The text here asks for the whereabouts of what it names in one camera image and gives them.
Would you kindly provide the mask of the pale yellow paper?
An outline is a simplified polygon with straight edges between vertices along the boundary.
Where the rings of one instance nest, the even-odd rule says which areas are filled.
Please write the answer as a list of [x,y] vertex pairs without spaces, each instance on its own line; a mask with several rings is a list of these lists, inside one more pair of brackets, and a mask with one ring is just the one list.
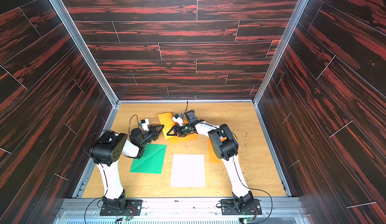
[[205,187],[204,155],[174,154],[171,187]]

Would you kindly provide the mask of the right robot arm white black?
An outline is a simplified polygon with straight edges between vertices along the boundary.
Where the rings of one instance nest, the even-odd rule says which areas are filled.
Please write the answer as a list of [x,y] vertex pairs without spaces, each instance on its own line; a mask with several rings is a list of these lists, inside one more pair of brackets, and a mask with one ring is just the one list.
[[197,133],[207,136],[218,159],[224,163],[232,185],[235,209],[245,213],[253,204],[254,197],[241,171],[238,149],[239,143],[226,124],[212,125],[197,121],[185,125],[175,125],[168,132],[169,136],[186,137]]

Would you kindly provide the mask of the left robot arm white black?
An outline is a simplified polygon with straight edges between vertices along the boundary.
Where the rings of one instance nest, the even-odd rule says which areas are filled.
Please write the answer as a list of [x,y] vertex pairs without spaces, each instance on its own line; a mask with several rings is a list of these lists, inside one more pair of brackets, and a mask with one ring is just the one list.
[[127,209],[125,191],[121,185],[118,160],[122,154],[132,159],[141,159],[145,147],[160,136],[164,125],[149,126],[145,130],[133,129],[130,134],[106,130],[91,147],[88,154],[96,163],[104,185],[101,216],[121,216]]

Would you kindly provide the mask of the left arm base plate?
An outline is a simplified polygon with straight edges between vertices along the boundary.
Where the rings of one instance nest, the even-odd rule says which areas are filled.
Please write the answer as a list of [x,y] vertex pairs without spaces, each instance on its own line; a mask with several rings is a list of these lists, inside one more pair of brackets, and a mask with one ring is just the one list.
[[126,199],[125,204],[122,201],[111,201],[110,204],[103,203],[100,216],[112,217],[112,216],[140,216],[142,210],[143,200],[141,199]]

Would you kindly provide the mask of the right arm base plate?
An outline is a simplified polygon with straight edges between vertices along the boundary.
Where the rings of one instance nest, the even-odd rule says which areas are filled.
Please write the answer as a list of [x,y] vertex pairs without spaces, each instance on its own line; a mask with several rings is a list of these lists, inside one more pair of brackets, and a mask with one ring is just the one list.
[[216,207],[221,209],[223,216],[262,215],[262,210],[258,199],[254,199],[251,204],[248,204],[244,207],[240,204],[235,204],[234,199],[221,199],[220,202],[216,205]]

